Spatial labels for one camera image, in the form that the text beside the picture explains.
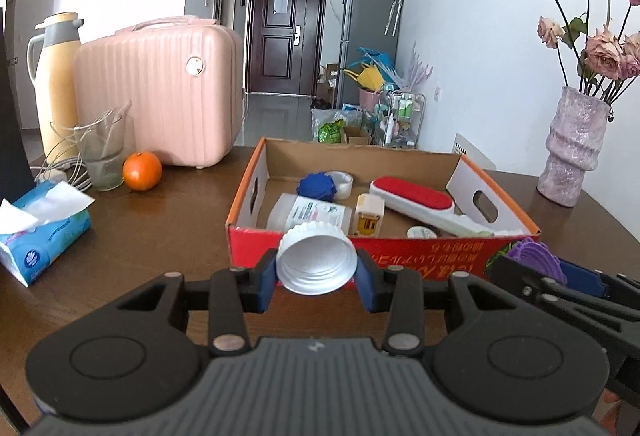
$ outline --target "glass cup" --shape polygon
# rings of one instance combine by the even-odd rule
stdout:
[[[95,190],[110,191],[124,181],[124,135],[130,105],[110,109],[87,126],[74,127],[74,139]]]

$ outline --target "pink vase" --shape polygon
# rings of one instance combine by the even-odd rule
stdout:
[[[540,194],[564,207],[577,203],[585,172],[598,166],[610,109],[596,97],[562,88],[546,137],[549,157],[538,180]]]

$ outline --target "red lint roller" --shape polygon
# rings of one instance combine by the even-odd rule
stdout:
[[[494,231],[486,225],[476,223],[468,216],[455,214],[453,199],[446,193],[391,176],[371,182],[369,192],[380,196],[385,201],[385,207],[454,236],[494,235]]]

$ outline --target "box handle hole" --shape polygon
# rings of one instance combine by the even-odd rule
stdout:
[[[474,193],[474,205],[489,223],[495,223],[495,220],[498,219],[497,207],[482,191],[476,191]]]
[[[251,194],[251,201],[249,201],[249,211],[252,216],[254,215],[254,206],[257,198],[258,198],[258,179],[256,178],[254,180],[254,191]]]

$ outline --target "air vent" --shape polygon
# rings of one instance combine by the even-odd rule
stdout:
[[[471,161],[474,161],[478,164],[482,169],[489,169],[491,171],[495,171],[495,164],[489,160],[484,153],[482,153],[476,146],[474,146],[471,142],[465,139],[460,133],[456,135],[455,140],[453,141],[453,150],[451,153],[456,155],[466,155]]]

